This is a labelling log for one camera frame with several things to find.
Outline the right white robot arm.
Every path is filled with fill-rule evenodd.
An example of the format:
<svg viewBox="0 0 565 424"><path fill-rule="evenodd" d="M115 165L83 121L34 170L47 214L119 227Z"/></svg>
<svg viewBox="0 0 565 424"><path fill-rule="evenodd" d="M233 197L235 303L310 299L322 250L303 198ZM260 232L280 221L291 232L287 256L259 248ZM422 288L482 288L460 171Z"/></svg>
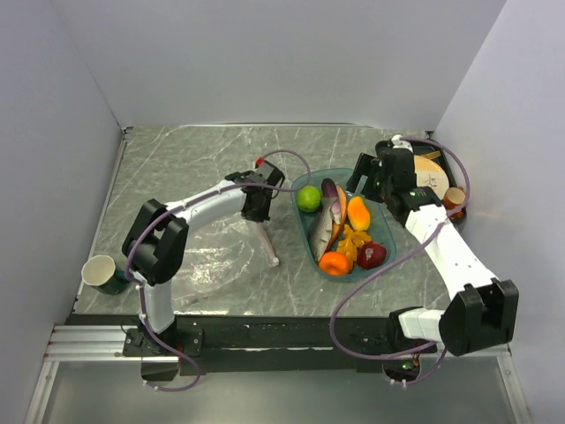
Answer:
<svg viewBox="0 0 565 424"><path fill-rule="evenodd" d="M448 290L446 310L393 312L388 345L406 352L421 339L462 356L507 344L514 336L519 291L483 265L464 242L453 222L468 193L451 185L439 164L415 153L414 147L422 144L400 135L379 142L374 155L358 157L346 186L387 207L426 252Z"/></svg>

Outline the clear zip top bag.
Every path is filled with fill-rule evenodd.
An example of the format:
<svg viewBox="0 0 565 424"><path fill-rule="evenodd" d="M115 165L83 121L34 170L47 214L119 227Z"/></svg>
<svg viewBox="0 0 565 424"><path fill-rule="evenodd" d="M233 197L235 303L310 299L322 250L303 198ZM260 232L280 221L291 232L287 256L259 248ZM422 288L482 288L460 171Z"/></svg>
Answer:
<svg viewBox="0 0 565 424"><path fill-rule="evenodd" d="M280 263L264 224L238 215L222 218L188 237L172 279L173 310L187 314L192 306Z"/></svg>

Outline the grey toy fish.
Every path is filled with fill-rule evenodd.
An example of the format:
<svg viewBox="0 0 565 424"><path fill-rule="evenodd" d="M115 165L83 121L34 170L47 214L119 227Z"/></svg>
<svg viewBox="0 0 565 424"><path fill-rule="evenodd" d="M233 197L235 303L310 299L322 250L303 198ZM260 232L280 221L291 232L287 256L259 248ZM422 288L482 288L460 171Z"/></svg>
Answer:
<svg viewBox="0 0 565 424"><path fill-rule="evenodd" d="M320 213L315 217L308 230L308 244L316 262L319 262L326 252L333 233L332 207L337 202L336 197L323 198Z"/></svg>

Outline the sliced ham piece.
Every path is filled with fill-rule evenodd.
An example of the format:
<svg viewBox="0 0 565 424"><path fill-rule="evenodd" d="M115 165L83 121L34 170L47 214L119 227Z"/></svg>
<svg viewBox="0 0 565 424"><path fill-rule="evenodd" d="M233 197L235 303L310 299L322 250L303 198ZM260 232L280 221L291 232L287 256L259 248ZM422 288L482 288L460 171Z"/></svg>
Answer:
<svg viewBox="0 0 565 424"><path fill-rule="evenodd" d="M348 198L346 192L337 185L336 187L337 192L337 201L335 205L331 208L333 223L332 223L332 233L331 238L328 241L326 251L329 251L332 245L337 241L339 235L343 231L343 227L346 222L347 218L347 206L348 206Z"/></svg>

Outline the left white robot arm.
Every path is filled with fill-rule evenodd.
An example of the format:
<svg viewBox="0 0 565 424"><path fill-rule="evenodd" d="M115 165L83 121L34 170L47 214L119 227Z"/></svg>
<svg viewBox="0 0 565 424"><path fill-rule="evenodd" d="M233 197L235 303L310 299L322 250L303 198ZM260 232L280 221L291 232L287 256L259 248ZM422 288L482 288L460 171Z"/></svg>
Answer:
<svg viewBox="0 0 565 424"><path fill-rule="evenodd" d="M148 328L143 342L153 353L163 355L176 342L171 283L182 265L188 236L235 214L255 223L267 221L273 191L284 180L281 170L264 161L184 200L164 204L151 199L142 205L122 252L127 257L126 275L143 289L140 319Z"/></svg>

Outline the orange tangerine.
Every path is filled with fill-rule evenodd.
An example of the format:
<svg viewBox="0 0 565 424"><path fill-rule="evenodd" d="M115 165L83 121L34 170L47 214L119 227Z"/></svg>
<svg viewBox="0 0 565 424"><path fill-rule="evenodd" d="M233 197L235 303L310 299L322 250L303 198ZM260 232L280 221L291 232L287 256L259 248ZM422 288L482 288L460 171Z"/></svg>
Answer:
<svg viewBox="0 0 565 424"><path fill-rule="evenodd" d="M351 262L348 257L336 251L324 253L318 266L321 271L331 276L345 276L351 270Z"/></svg>

